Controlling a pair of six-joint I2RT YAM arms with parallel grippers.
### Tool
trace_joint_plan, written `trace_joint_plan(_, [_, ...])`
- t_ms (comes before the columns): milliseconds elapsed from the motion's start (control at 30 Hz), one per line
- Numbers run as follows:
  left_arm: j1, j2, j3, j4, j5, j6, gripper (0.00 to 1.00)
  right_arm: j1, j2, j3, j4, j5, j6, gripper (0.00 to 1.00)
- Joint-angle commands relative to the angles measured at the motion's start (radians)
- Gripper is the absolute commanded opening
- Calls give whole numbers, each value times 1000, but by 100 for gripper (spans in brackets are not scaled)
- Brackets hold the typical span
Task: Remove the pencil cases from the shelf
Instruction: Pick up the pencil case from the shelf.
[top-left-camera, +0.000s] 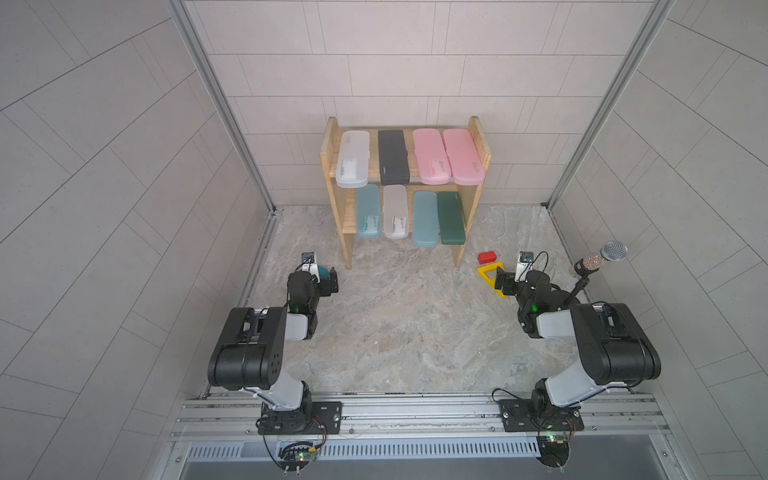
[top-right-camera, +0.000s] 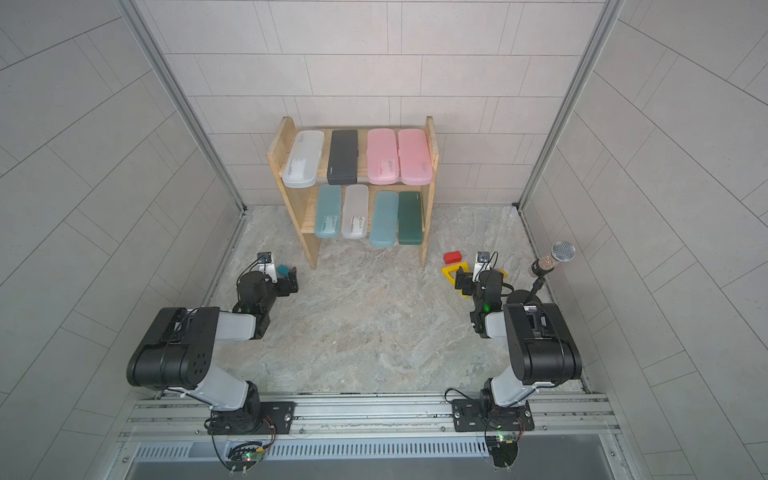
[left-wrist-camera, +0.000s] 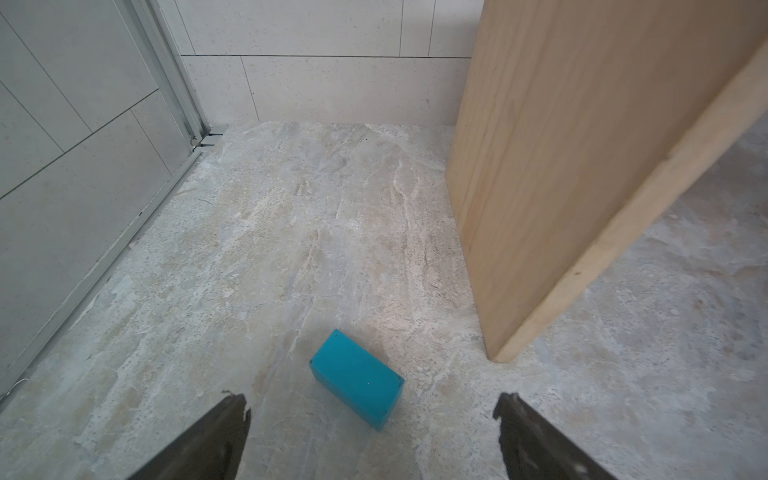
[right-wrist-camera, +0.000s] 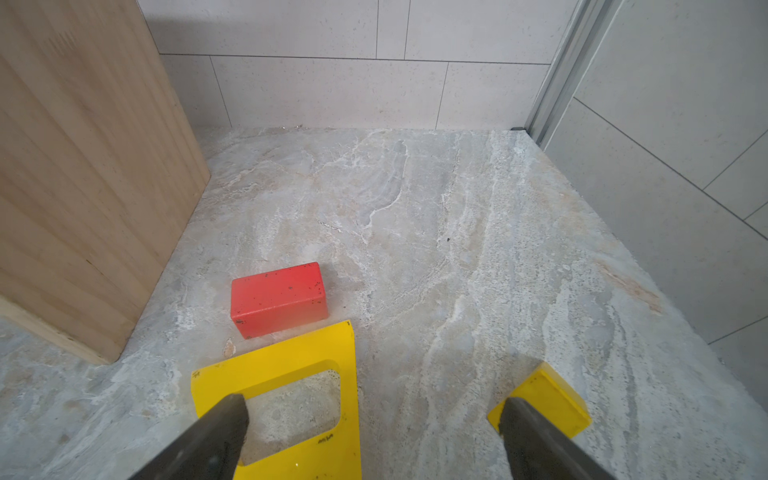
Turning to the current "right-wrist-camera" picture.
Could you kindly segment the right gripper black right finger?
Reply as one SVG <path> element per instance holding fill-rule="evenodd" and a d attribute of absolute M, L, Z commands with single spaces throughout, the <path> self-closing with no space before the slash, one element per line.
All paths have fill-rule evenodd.
<path fill-rule="evenodd" d="M 514 480 L 614 480 L 525 399 L 504 402 L 499 432 Z"/>

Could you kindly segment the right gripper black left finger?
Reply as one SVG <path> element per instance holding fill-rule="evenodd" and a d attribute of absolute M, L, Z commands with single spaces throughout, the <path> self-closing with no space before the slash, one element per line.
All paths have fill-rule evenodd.
<path fill-rule="evenodd" d="M 248 425 L 244 396 L 230 394 L 130 480 L 233 479 Z"/>

